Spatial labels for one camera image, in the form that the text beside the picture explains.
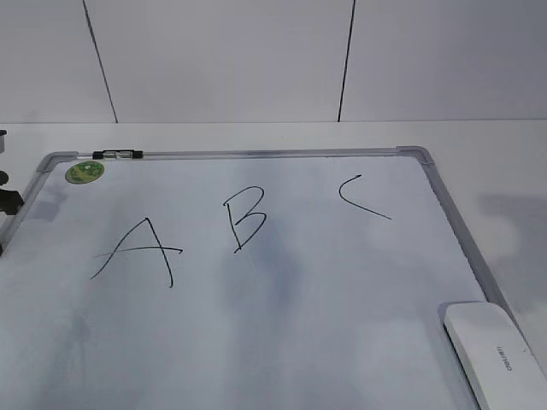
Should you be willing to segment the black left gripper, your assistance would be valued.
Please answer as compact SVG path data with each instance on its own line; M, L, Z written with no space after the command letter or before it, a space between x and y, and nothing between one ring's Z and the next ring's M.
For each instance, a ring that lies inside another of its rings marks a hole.
M14 217L22 208L22 196L17 190L1 189L1 213L7 216L1 224L1 255L8 242L8 233Z

